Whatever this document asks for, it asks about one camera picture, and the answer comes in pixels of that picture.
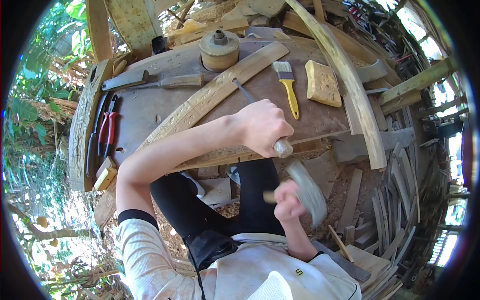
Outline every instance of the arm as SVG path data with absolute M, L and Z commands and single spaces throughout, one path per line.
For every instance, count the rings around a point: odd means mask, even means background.
M 285 231 L 290 256 L 309 262 L 317 254 L 317 250 L 300 224 L 299 216 L 305 213 L 305 209 L 295 196 L 297 189 L 298 185 L 288 180 L 275 190 L 275 217 Z
M 293 134 L 283 111 L 270 100 L 238 113 L 155 141 L 128 157 L 117 175 L 117 212 L 138 209 L 155 216 L 149 185 L 180 163 L 223 147 L 244 145 L 264 157 L 275 156 L 273 144 Z

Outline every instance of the woodworker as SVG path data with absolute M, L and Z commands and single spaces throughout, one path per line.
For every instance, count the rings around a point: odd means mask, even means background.
M 299 221 L 304 208 L 294 196 L 298 186 L 280 184 L 270 158 L 237 164 L 239 221 L 198 199 L 192 180 L 168 174 L 186 160 L 223 147 L 244 145 L 274 157 L 273 144 L 292 134 L 283 111 L 265 99 L 158 140 L 122 163 L 118 222 L 135 299 L 361 299 L 358 282 L 310 243 Z M 276 205 L 263 200 L 263 192 L 273 190 Z M 183 238 L 198 278 L 177 274 L 150 194 Z

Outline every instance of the sanding drum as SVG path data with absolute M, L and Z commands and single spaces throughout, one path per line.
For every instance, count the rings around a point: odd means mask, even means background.
M 239 60 L 239 37 L 230 31 L 216 30 L 200 40 L 202 63 L 212 72 L 223 72 Z

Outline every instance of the hand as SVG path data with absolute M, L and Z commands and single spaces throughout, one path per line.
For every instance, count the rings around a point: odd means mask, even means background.
M 240 143 L 263 157 L 276 156 L 275 142 L 293 134 L 283 110 L 268 99 L 247 105 L 233 117 L 239 125 Z
M 305 213 L 305 208 L 297 198 L 299 186 L 292 180 L 282 182 L 274 192 L 277 205 L 275 206 L 275 217 L 280 222 L 295 219 Z

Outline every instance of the black pants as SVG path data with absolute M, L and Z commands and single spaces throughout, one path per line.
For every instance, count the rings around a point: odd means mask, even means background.
M 179 173 L 163 176 L 150 184 L 150 192 L 165 218 L 187 245 L 204 230 L 226 236 L 238 233 L 273 233 L 285 236 L 274 216 L 275 204 L 263 200 L 264 191 L 279 185 L 272 159 L 237 164 L 240 176 L 240 221 L 232 221 L 196 197 L 193 182 Z

